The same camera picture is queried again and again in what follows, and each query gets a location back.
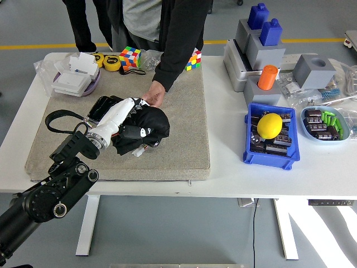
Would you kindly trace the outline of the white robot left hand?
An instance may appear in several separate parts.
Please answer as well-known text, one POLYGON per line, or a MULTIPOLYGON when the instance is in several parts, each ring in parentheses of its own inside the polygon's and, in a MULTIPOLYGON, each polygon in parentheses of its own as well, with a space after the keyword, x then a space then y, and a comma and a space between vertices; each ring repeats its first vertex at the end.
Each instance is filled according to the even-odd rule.
POLYGON ((109 146, 111 137, 117 133, 120 137, 129 139, 148 136, 154 131, 153 128, 123 125, 133 108, 138 106, 148 106, 148 103, 140 98, 126 98, 115 104, 103 116, 97 126, 88 132, 86 137, 101 150, 109 146))

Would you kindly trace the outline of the person's left hand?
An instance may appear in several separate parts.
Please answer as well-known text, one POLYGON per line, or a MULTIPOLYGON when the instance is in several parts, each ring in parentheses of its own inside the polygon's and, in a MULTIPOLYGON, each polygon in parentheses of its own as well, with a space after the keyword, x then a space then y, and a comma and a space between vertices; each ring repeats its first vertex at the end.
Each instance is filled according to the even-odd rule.
POLYGON ((164 86, 160 82, 154 80, 149 90, 141 98, 150 106, 159 108, 162 106, 165 94, 166 90, 164 86))

